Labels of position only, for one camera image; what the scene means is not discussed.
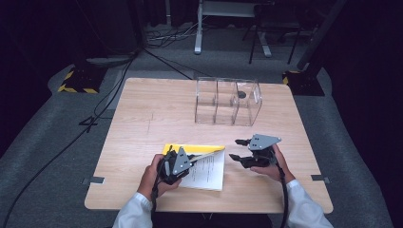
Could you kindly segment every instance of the person's right hand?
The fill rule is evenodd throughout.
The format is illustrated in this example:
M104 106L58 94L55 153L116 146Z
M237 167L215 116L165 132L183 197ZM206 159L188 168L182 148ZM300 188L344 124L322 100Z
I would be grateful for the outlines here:
M288 183L292 180L295 179L294 175L290 172L287 166L287 162L284 159L284 156L282 155L281 151L279 151L279 148L276 144L273 144L273 149L275 150L276 153L276 158L278 160L278 165L282 168L285 174L285 183ZM279 171L278 168L275 165L269 165L267 167L256 167L252 166L251 171L259 173L259 174L264 174L269 176L271 179L275 181L280 181L280 176L279 176Z

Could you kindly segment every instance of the table top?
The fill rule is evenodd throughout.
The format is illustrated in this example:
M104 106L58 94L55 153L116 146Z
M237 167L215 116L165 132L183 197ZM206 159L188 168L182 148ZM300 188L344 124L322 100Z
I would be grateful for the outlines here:
M259 84L262 107L253 126L195 123L196 81L129 78L106 136L89 186L88 209L120 210L136 192L145 168L166 143L222 144L225 162L222 191L178 188L157 199L157 211L282 213L281 184L244 169L228 154L251 156L236 139L253 134L282 138L278 147L312 199L325 213L333 205L320 175L292 93L287 85Z

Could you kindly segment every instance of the tape piece on table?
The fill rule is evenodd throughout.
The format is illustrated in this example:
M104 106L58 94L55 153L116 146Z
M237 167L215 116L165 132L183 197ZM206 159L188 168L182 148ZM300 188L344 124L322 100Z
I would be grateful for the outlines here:
M312 181L324 181L325 183L330 183L328 178L323 178L322 175L311 175Z
M84 178L83 181L81 181L81 184L87 185L87 186L89 186L91 183L102 184L102 183L104 183L104 180L105 180L105 178L101 178L101 177Z

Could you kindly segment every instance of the clear acrylic box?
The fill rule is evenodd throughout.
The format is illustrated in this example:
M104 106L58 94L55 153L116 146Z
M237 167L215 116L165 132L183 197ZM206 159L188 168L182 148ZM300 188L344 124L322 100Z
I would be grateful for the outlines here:
M253 125L262 104L256 80L200 77L196 90L198 124Z

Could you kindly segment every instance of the white sleeve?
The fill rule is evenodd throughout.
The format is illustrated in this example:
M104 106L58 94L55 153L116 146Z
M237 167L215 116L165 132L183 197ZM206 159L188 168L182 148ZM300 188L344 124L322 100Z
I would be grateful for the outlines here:
M298 180L287 183L291 228L333 227L323 214L323 209L314 202Z
M113 228L152 228L151 209L152 203L137 192L121 209Z

